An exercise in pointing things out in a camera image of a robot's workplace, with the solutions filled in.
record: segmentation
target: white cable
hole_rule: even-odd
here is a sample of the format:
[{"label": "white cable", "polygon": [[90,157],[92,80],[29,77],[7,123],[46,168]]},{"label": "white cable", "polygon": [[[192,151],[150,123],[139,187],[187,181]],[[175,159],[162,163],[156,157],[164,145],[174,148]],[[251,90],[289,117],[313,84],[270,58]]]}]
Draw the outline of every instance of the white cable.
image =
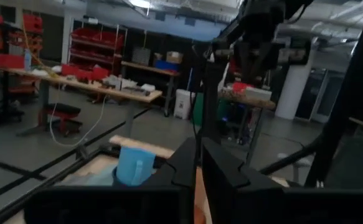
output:
[{"label": "white cable", "polygon": [[102,107],[101,107],[101,114],[100,114],[100,117],[98,118],[98,120],[96,121],[96,123],[92,126],[92,128],[90,130],[87,131],[87,133],[78,141],[76,142],[75,144],[63,144],[61,142],[58,142],[57,139],[55,138],[55,134],[52,130],[52,118],[54,117],[54,114],[55,114],[55,109],[57,108],[57,104],[59,102],[59,95],[60,95],[60,85],[59,85],[59,88],[58,88],[58,94],[57,94],[57,102],[55,103],[55,106],[54,106],[54,109],[52,110],[52,114],[51,114],[51,118],[50,118],[50,133],[51,133],[51,137],[52,137],[52,140],[57,143],[59,146],[62,146],[62,147],[76,147],[78,146],[86,137],[88,134],[90,134],[91,131],[93,131],[93,129],[95,128],[95,126],[97,126],[97,124],[101,121],[102,119],[102,115],[104,114],[104,106],[105,106],[105,100],[106,100],[106,97],[108,95],[105,95],[104,99],[103,99],[103,103],[102,103]]}]

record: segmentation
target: blue plastic cup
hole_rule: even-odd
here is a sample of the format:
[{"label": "blue plastic cup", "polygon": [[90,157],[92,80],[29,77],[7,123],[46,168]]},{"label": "blue plastic cup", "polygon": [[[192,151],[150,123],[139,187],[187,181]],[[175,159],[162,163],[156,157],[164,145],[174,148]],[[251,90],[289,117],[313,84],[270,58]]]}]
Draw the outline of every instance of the blue plastic cup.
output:
[{"label": "blue plastic cup", "polygon": [[155,154],[152,152],[122,147],[116,168],[116,178],[125,185],[140,185],[151,176],[154,160]]}]

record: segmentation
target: white trash can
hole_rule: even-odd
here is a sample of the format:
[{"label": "white trash can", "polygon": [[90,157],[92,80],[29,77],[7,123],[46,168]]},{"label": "white trash can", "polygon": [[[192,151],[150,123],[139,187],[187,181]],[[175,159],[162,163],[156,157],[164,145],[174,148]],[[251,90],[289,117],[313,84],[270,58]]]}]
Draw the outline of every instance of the white trash can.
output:
[{"label": "white trash can", "polygon": [[[181,119],[187,119],[191,109],[192,102],[189,98],[190,91],[176,91],[176,105],[174,107],[174,116]],[[195,93],[192,93],[192,100],[195,98]]]}]

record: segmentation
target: blue box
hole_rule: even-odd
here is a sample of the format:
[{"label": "blue box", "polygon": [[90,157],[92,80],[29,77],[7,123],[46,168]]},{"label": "blue box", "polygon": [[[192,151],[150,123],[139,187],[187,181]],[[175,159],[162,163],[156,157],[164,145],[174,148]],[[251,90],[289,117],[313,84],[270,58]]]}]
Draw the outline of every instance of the blue box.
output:
[{"label": "blue box", "polygon": [[179,65],[175,63],[166,62],[163,60],[157,60],[155,62],[155,68],[161,69],[161,70],[179,70]]}]

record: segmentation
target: gray floor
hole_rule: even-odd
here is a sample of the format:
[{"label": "gray floor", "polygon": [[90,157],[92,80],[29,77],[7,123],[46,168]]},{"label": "gray floor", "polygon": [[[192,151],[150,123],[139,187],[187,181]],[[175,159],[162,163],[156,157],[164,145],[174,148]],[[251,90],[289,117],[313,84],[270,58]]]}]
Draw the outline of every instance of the gray floor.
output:
[{"label": "gray floor", "polygon": [[[51,92],[51,100],[57,99],[57,91]],[[82,108],[78,120],[83,121],[82,133],[69,138],[57,136],[58,141],[65,144],[77,142],[97,121],[101,105],[93,105],[86,101],[86,96],[75,93],[60,93],[60,102]],[[126,105],[105,105],[103,118],[97,127],[87,136],[87,139],[103,133],[104,131],[122,123],[125,120]],[[37,105],[23,106],[26,112],[21,123],[7,124],[0,127],[0,161],[21,167],[26,170],[35,170],[46,163],[58,158],[72,150],[72,147],[62,147],[54,143],[47,132],[40,132],[26,138],[15,136],[15,132],[35,124]],[[106,143],[115,134],[123,134],[123,128],[113,131],[88,147],[89,151],[95,150],[100,144]],[[310,143],[321,131],[321,125],[286,121],[274,118],[272,113],[266,113],[262,134],[258,140],[257,149],[252,159],[252,167],[259,169],[277,160],[280,152],[292,153],[301,149],[301,144]],[[185,138],[193,136],[192,125],[189,121],[176,118],[165,118],[159,109],[151,109],[134,120],[132,138],[157,144],[176,150]],[[56,166],[44,171],[46,176],[55,175],[74,161],[72,156]],[[304,180],[307,170],[302,170],[301,179]],[[275,173],[276,176],[292,179],[290,167]],[[20,175],[0,169],[0,187],[20,178]],[[39,185],[37,180],[28,180],[18,187],[0,196],[0,209],[12,200],[20,197],[30,189]]]}]

